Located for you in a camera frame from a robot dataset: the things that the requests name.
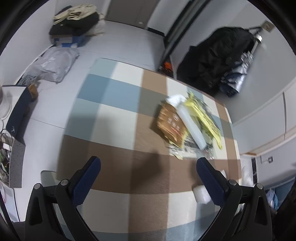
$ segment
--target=wall outlet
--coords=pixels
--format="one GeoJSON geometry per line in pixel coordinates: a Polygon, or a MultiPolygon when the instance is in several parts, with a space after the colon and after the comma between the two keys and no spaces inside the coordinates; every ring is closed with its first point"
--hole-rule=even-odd
{"type": "Polygon", "coordinates": [[[273,160],[272,156],[268,158],[268,163],[272,163],[273,161],[274,160],[273,160]]]}
{"type": "Polygon", "coordinates": [[[274,29],[274,24],[266,20],[262,23],[261,27],[270,33],[274,29]]]}

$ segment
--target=door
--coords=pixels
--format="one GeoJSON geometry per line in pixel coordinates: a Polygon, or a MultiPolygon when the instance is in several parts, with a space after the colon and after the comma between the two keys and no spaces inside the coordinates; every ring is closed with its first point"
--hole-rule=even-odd
{"type": "Polygon", "coordinates": [[[159,0],[112,0],[106,20],[145,28],[159,0]]]}

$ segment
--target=beige clothing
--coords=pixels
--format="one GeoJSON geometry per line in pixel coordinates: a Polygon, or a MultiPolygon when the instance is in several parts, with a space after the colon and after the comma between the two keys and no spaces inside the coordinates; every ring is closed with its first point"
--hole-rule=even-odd
{"type": "Polygon", "coordinates": [[[65,19],[80,20],[96,12],[96,6],[92,4],[80,4],[69,8],[54,16],[54,24],[60,23],[65,19]]]}

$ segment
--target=white plastic bag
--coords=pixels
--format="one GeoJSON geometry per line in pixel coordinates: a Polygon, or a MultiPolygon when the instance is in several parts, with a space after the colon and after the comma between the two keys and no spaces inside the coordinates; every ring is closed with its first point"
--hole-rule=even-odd
{"type": "Polygon", "coordinates": [[[105,16],[99,13],[99,21],[90,30],[86,32],[86,36],[101,36],[105,33],[105,16]]]}
{"type": "Polygon", "coordinates": [[[78,56],[77,49],[51,47],[28,67],[22,79],[26,76],[33,76],[36,78],[35,81],[48,80],[60,83],[78,56]]]}

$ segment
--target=clutter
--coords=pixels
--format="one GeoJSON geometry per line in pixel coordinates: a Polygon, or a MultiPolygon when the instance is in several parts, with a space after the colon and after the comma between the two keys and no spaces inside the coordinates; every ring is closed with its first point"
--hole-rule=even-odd
{"type": "Polygon", "coordinates": [[[85,35],[53,35],[52,39],[57,47],[69,47],[76,49],[85,40],[85,35]]]}
{"type": "Polygon", "coordinates": [[[266,193],[267,202],[270,207],[277,210],[278,207],[278,198],[274,192],[274,190],[269,189],[269,191],[266,193]]]}
{"type": "Polygon", "coordinates": [[[200,108],[202,109],[204,115],[208,116],[210,121],[208,120],[206,125],[200,124],[199,118],[196,116],[196,113],[193,112],[193,116],[191,116],[191,113],[188,112],[188,107],[185,105],[185,103],[188,100],[190,103],[192,102],[190,98],[186,99],[182,95],[173,95],[166,99],[166,102],[167,102],[166,104],[170,106],[170,109],[173,110],[173,113],[176,114],[177,117],[180,117],[180,119],[182,120],[182,124],[185,127],[184,135],[179,136],[178,141],[176,141],[174,137],[169,136],[166,130],[163,130],[163,125],[159,125],[159,123],[164,119],[164,117],[162,116],[163,108],[160,111],[157,123],[158,123],[158,127],[162,130],[162,132],[164,132],[165,136],[168,139],[169,153],[170,155],[176,156],[180,160],[183,160],[183,158],[200,158],[200,157],[213,159],[212,139],[214,136],[210,133],[210,131],[208,130],[208,128],[206,128],[206,126],[209,125],[208,123],[210,123],[210,121],[213,125],[216,125],[216,124],[211,117],[211,113],[207,110],[206,104],[203,103],[202,101],[200,101],[200,106],[201,106],[200,108]]]}
{"type": "Polygon", "coordinates": [[[101,36],[105,33],[105,16],[99,13],[99,21],[85,34],[86,36],[101,36]]]}
{"type": "Polygon", "coordinates": [[[158,72],[168,77],[174,78],[173,67],[170,59],[167,59],[158,69],[158,72]]]}
{"type": "Polygon", "coordinates": [[[197,46],[190,46],[177,69],[177,79],[214,96],[223,75],[236,67],[242,53],[251,52],[254,35],[248,29],[223,27],[197,46]]]}
{"type": "Polygon", "coordinates": [[[207,113],[205,104],[197,99],[192,93],[189,93],[189,98],[187,98],[184,105],[186,106],[190,116],[195,119],[195,123],[199,123],[201,125],[201,129],[205,130],[204,134],[210,139],[212,139],[212,137],[216,139],[218,147],[221,150],[221,132],[217,127],[217,124],[211,118],[211,114],[207,113]]]}
{"type": "Polygon", "coordinates": [[[80,4],[75,7],[66,7],[66,10],[54,16],[54,25],[68,20],[81,20],[96,12],[96,6],[92,4],[80,4]]]}
{"type": "Polygon", "coordinates": [[[241,59],[236,62],[236,67],[234,67],[230,72],[225,73],[221,79],[220,90],[226,94],[228,97],[232,97],[235,94],[239,93],[242,85],[247,77],[248,70],[252,65],[254,60],[254,53],[262,41],[262,37],[259,35],[259,32],[262,31],[262,28],[259,28],[254,38],[256,40],[254,47],[251,52],[243,53],[241,59]]]}
{"type": "Polygon", "coordinates": [[[60,83],[78,56],[77,49],[51,47],[28,67],[18,85],[29,86],[40,79],[60,83]]]}
{"type": "MultiPolygon", "coordinates": [[[[222,170],[220,172],[226,178],[225,171],[222,170]]],[[[212,200],[204,185],[196,186],[192,189],[192,191],[197,203],[207,204],[212,200]]]]}
{"type": "Polygon", "coordinates": [[[249,172],[250,170],[246,166],[242,166],[242,179],[240,185],[246,187],[254,187],[253,172],[249,172]]]}
{"type": "Polygon", "coordinates": [[[81,36],[86,34],[98,21],[99,14],[96,12],[96,6],[91,4],[68,6],[54,16],[54,24],[49,34],[52,36],[81,36]]]}
{"type": "Polygon", "coordinates": [[[206,148],[207,144],[205,142],[205,139],[198,128],[198,126],[195,124],[191,116],[189,115],[187,109],[183,104],[179,104],[177,107],[177,114],[180,116],[182,121],[184,122],[186,128],[188,129],[188,132],[191,134],[192,138],[194,139],[195,143],[198,145],[200,150],[203,150],[206,148]]]}
{"type": "Polygon", "coordinates": [[[157,119],[157,126],[169,141],[177,147],[183,148],[187,132],[174,106],[166,102],[163,103],[157,119]]]}
{"type": "Polygon", "coordinates": [[[36,100],[38,97],[38,92],[37,92],[37,88],[36,88],[35,84],[29,85],[28,89],[29,89],[30,94],[32,96],[32,101],[36,100]]]}
{"type": "Polygon", "coordinates": [[[11,152],[5,149],[0,150],[0,180],[8,184],[9,160],[11,152]]]}

